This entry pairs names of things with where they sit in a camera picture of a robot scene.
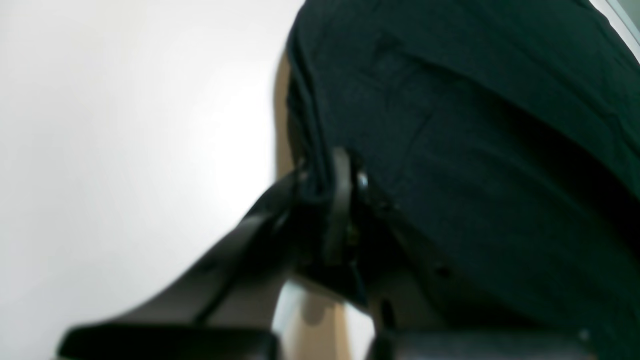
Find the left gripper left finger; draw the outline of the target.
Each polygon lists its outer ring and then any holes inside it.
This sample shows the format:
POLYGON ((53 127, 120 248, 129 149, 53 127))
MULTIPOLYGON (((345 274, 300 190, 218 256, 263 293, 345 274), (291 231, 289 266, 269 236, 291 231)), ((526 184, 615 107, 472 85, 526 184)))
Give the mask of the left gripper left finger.
POLYGON ((233 230, 161 292, 127 312, 75 326, 61 360, 279 360, 275 310, 297 266, 294 170, 272 185, 233 230))

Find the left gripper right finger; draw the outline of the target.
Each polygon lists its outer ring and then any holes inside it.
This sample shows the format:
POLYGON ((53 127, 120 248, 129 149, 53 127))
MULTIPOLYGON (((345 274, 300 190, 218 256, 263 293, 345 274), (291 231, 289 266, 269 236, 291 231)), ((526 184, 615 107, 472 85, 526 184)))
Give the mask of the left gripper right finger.
POLYGON ((587 335, 544 328, 473 284, 354 153, 334 149, 333 164, 325 260, 353 266, 374 322, 368 360, 594 360, 587 335))

